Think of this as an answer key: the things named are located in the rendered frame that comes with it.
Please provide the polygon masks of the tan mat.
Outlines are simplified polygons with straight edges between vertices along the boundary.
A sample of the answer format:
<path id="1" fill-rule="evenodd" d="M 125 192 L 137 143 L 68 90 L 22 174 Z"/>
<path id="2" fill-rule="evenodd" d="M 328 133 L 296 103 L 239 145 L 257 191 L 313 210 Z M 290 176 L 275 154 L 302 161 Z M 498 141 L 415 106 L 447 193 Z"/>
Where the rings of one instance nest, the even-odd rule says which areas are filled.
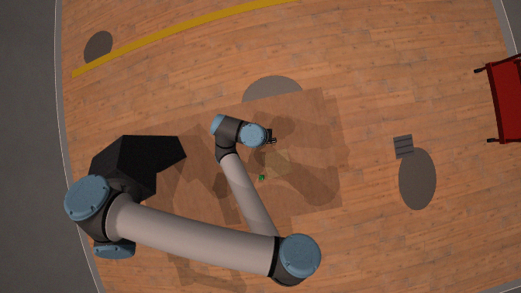
<path id="1" fill-rule="evenodd" d="M 286 148 L 262 154 L 261 156 L 268 179 L 293 173 Z"/>

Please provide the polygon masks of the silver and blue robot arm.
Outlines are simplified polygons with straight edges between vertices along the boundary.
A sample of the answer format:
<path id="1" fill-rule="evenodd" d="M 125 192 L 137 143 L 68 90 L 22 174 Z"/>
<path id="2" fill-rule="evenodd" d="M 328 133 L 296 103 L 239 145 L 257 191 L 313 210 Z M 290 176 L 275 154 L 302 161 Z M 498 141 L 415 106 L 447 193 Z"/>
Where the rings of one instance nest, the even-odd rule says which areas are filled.
<path id="1" fill-rule="evenodd" d="M 268 131 L 218 114 L 210 133 L 215 136 L 216 162 L 250 233 L 141 205 L 137 184 L 97 174 L 84 176 L 69 188 L 66 213 L 94 240 L 93 253 L 101 258 L 132 257 L 139 243 L 205 264 L 264 275 L 281 286 L 301 284 L 320 265 L 319 245 L 302 233 L 280 237 L 236 151 L 236 142 L 250 148 L 263 146 Z"/>

